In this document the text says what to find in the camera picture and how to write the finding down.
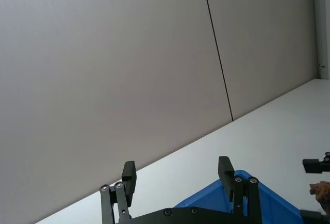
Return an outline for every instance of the gray wall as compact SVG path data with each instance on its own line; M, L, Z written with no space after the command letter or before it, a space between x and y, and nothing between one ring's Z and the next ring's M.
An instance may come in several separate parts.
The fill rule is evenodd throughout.
M235 117L315 76L312 0L209 3ZM0 0L0 13L2 224L231 121L206 0Z
M317 76L313 0L209 0L234 118Z

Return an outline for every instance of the white table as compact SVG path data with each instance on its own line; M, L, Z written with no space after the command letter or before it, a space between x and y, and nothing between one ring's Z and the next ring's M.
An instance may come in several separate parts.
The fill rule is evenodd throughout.
M220 155L296 207L319 210L309 183L330 180L330 174L306 174L302 159L321 159L330 150L329 140L330 81L314 79L139 170L130 214L173 207L217 180ZM99 192L38 224L55 223L101 224Z

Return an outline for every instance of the black vertical line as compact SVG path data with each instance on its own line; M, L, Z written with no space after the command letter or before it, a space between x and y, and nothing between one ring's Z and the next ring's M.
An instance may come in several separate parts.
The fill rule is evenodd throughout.
M216 37L216 32L215 32L215 27L213 25L213 20L212 20L212 15L211 15L211 10L210 10L210 5L208 3L208 0L206 0L207 3L207 8L208 8L208 13L210 15L210 19L211 19L211 25L212 25L212 30L213 30L213 35L214 35L214 40L216 42L216 47L217 47L217 52L218 52L218 58L219 58L219 62L220 62L220 67L221 67L221 72L222 72L222 77L223 77L223 82L225 85L225 90L226 90L226 94L227 94L227 99L228 99L228 105L229 105L229 111L230 111L230 116L232 117L232 121L234 121L233 119L233 112L232 112L232 107L230 106L230 101L229 101L229 95L228 95L228 90L227 90L227 85L226 85L226 79L225 79L225 75L223 73L223 67L222 67L222 63L221 63L221 58L220 58L220 53L219 53L219 47L218 47L218 42L217 42L217 37Z

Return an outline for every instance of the blue bin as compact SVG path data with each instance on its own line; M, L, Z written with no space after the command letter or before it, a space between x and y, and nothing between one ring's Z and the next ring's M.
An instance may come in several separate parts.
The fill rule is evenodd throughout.
M245 179L251 177L250 174L242 170L236 171L235 175ZM263 224L304 224L299 209L260 182L259 196ZM220 180L215 181L175 207L192 206L228 213L232 209L232 204L228 201Z

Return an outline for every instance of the brown toy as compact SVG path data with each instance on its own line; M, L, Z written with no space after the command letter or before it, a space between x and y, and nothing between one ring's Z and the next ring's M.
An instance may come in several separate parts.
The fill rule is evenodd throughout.
M330 182L321 181L317 184L310 184L309 193L316 195L316 200L321 204L321 207L330 215Z

